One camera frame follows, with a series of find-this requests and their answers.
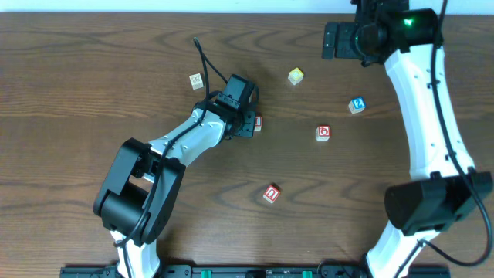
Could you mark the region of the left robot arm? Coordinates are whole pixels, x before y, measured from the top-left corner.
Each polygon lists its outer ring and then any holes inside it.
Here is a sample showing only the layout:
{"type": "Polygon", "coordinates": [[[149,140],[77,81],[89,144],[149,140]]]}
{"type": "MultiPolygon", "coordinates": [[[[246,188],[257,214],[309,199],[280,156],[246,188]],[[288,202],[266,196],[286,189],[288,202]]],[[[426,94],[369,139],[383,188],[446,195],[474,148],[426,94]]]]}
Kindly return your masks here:
{"type": "Polygon", "coordinates": [[[170,133],[147,143],[125,141],[93,203],[118,250],[121,277],[155,277],[161,268],[156,240],[166,226],[184,172],[197,157],[227,137],[254,134],[255,108],[197,103],[170,133]]]}

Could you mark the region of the yellow block far side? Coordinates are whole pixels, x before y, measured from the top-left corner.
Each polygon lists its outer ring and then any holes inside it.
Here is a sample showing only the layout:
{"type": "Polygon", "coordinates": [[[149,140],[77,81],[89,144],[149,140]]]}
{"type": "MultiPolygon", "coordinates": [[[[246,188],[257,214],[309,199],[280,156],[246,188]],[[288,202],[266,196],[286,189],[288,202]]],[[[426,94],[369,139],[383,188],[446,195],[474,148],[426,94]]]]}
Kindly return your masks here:
{"type": "Polygon", "coordinates": [[[296,67],[289,72],[288,80],[292,85],[296,85],[303,80],[303,77],[303,71],[299,67],[296,67]]]}

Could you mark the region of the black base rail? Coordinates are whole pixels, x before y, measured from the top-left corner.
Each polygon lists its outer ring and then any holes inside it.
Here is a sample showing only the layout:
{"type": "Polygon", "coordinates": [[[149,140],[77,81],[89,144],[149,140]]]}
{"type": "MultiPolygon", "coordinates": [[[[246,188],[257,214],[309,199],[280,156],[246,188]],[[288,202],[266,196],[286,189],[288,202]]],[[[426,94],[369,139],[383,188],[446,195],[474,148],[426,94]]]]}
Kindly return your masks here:
{"type": "MultiPolygon", "coordinates": [[[[63,267],[60,278],[122,277],[115,266],[63,267]]],[[[317,267],[215,267],[168,265],[158,271],[162,278],[345,278],[367,277],[359,266],[325,264],[317,267]]]]}

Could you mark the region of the red letter I block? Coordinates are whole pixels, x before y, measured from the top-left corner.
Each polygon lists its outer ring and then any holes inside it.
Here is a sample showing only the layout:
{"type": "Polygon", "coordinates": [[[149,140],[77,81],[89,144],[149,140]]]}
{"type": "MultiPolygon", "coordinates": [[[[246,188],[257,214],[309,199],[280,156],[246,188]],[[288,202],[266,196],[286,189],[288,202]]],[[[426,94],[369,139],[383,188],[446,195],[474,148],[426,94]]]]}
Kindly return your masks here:
{"type": "Polygon", "coordinates": [[[255,117],[254,131],[261,131],[261,129],[262,129],[262,117],[256,116],[255,117]]]}

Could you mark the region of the white patterned wooden block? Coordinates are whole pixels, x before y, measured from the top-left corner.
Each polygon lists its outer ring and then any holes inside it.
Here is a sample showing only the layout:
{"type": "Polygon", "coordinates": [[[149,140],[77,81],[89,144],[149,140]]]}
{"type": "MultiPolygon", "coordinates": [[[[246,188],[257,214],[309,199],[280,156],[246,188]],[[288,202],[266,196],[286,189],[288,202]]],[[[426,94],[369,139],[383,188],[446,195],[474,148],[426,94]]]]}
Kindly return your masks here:
{"type": "Polygon", "coordinates": [[[191,86],[193,90],[198,90],[204,87],[204,83],[200,73],[196,73],[189,76],[191,86]]]}

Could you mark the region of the blue number 2 block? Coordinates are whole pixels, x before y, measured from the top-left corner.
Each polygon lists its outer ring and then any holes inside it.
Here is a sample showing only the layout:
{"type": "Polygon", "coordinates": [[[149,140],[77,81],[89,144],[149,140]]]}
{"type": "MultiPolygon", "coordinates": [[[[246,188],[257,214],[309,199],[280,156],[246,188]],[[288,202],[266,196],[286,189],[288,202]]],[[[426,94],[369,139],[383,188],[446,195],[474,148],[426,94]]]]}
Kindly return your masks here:
{"type": "Polygon", "coordinates": [[[357,114],[362,112],[366,108],[366,103],[363,97],[357,97],[357,98],[353,98],[349,102],[348,107],[352,114],[357,114]]]}

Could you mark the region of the red letter G block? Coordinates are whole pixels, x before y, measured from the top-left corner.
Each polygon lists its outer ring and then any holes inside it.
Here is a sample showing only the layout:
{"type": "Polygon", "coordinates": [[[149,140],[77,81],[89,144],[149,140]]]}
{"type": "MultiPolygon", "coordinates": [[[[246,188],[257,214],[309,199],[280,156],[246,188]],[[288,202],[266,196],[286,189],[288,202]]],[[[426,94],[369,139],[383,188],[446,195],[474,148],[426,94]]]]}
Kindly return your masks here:
{"type": "Polygon", "coordinates": [[[331,137],[331,129],[329,125],[320,125],[316,129],[317,141],[328,141],[331,137]]]}

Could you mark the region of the red letter U block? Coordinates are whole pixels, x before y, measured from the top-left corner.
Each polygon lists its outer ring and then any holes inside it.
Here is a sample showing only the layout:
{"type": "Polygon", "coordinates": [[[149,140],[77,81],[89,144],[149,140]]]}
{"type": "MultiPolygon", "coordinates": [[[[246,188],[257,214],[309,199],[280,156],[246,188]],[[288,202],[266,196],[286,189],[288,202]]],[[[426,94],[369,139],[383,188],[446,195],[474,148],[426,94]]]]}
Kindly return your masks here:
{"type": "Polygon", "coordinates": [[[269,185],[264,191],[262,197],[270,204],[273,204],[279,197],[280,193],[281,191],[276,185],[269,185]]]}

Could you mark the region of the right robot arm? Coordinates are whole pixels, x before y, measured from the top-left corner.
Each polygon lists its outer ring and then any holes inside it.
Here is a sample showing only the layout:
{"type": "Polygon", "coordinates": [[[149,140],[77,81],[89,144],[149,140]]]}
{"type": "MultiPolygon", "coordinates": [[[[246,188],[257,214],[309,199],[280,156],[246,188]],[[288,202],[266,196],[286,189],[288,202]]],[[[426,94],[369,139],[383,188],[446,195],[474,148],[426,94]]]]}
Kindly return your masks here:
{"type": "Polygon", "coordinates": [[[386,190],[387,225],[354,275],[447,277],[447,269],[413,261],[472,210],[488,218],[482,200],[493,180],[476,170],[458,130],[445,76],[444,13],[413,10],[406,1],[359,0],[355,7],[353,21],[326,24],[322,57],[384,66],[408,137],[411,179],[386,190]]]}

